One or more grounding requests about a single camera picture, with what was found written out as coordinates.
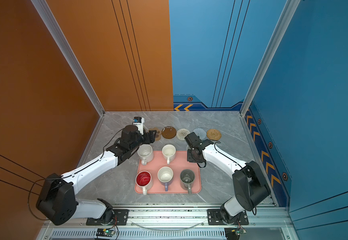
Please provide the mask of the blue grey woven coaster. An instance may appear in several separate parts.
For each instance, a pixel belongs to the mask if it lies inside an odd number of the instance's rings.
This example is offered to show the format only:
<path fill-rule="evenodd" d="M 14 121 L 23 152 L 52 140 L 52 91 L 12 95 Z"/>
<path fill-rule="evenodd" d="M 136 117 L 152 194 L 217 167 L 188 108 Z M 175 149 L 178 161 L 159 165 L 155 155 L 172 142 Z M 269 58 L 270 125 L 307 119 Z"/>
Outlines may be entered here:
<path fill-rule="evenodd" d="M 201 140 L 206 140 L 207 139 L 207 133 L 204 129 L 202 128 L 196 128 L 193 130 L 193 132 L 201 139 Z"/>

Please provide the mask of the white woven round coaster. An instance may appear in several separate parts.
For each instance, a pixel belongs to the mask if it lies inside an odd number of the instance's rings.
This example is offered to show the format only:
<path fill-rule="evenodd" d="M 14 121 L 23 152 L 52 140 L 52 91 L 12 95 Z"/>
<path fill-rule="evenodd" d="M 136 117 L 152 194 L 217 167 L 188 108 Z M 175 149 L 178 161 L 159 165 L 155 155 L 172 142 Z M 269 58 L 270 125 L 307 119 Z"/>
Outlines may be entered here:
<path fill-rule="evenodd" d="M 185 140 L 185 137 L 190 134 L 190 131 L 187 130 L 187 129 L 180 129 L 180 130 L 177 130 L 176 132 L 176 137 L 181 140 L 181 141 L 184 141 Z"/>

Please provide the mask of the paw shaped cork coaster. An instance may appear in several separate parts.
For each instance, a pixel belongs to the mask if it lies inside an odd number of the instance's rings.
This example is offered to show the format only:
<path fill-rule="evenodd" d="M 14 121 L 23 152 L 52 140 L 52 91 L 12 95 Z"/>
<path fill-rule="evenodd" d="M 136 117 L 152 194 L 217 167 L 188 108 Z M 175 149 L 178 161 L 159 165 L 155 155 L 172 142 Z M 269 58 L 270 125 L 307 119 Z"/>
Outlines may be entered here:
<path fill-rule="evenodd" d="M 155 141 L 159 141 L 161 139 L 161 135 L 162 135 L 162 130 L 155 127 L 155 128 L 151 128 L 149 129 L 150 131 L 156 131 L 156 135 L 155 135 Z"/>

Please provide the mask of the tan wicker round coaster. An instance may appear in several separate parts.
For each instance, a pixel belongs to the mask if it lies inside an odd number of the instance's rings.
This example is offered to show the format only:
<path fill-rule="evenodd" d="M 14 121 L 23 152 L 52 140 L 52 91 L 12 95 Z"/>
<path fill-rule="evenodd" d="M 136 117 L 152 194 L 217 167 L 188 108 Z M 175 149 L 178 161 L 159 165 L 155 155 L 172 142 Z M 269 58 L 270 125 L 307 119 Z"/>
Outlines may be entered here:
<path fill-rule="evenodd" d="M 218 141 L 221 139 L 222 134 L 219 130 L 217 129 L 210 129 L 206 132 L 206 136 L 208 139 L 212 140 L 212 141 Z"/>

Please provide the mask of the dark brown rimmed coaster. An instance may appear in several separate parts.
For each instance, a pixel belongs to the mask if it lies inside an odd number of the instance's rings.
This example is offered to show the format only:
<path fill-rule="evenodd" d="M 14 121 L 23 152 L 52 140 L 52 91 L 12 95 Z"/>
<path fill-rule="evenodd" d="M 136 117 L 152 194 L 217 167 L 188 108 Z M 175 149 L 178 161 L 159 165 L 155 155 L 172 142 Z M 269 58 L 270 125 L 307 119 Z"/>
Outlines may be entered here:
<path fill-rule="evenodd" d="M 176 136 L 177 130 L 172 126 L 167 126 L 162 129 L 162 137 L 165 139 L 173 139 Z"/>

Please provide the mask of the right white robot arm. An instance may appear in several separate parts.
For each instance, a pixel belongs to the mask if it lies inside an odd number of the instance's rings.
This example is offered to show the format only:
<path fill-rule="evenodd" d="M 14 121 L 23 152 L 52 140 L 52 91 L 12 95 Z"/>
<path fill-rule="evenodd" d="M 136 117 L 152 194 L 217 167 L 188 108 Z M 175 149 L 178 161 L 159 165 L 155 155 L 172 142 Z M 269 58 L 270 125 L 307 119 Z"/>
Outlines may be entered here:
<path fill-rule="evenodd" d="M 185 141 L 189 147 L 188 162 L 198 165 L 212 163 L 232 179 L 234 196 L 220 207 L 221 218 L 226 224 L 234 224 L 241 213 L 254 211 L 271 195 L 267 177 L 255 161 L 239 160 L 221 150 L 213 141 L 201 140 L 195 133 L 188 134 Z"/>

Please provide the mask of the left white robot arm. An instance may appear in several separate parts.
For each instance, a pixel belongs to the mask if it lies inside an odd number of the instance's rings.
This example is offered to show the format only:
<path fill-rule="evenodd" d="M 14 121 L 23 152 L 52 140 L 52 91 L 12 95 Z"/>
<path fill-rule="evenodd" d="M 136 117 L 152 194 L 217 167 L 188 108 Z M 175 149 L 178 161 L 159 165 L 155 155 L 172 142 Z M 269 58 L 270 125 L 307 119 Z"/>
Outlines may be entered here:
<path fill-rule="evenodd" d="M 78 199 L 76 195 L 91 181 L 129 159 L 142 145 L 150 146 L 157 135 L 155 130 L 146 131 L 136 125 L 128 125 L 120 133 L 114 144 L 106 145 L 98 157 L 60 176 L 51 174 L 44 180 L 36 208 L 54 225 L 81 218 L 98 221 L 101 225 L 113 220 L 110 203 L 103 199 Z"/>

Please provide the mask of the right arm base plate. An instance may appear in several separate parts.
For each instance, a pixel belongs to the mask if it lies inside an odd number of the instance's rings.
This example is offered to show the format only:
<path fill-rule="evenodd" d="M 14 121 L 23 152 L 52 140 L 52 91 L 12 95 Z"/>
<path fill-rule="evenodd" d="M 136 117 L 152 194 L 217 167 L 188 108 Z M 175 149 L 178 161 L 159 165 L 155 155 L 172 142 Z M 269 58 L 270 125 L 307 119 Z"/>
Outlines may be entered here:
<path fill-rule="evenodd" d="M 211 226 L 216 225 L 249 225 L 248 216 L 246 211 L 239 213 L 230 220 L 224 220 L 220 209 L 208 209 L 207 210 L 208 224 Z"/>

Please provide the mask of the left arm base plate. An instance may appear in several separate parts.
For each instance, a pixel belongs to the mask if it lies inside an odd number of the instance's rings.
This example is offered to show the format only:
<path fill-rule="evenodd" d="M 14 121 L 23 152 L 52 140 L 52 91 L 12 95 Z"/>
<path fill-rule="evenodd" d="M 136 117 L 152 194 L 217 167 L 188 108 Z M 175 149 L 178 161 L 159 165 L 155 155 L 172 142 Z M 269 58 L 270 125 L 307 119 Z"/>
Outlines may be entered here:
<path fill-rule="evenodd" d="M 113 209 L 105 211 L 104 215 L 99 219 L 88 218 L 87 226 L 125 226 L 127 224 L 129 210 L 127 209 Z"/>

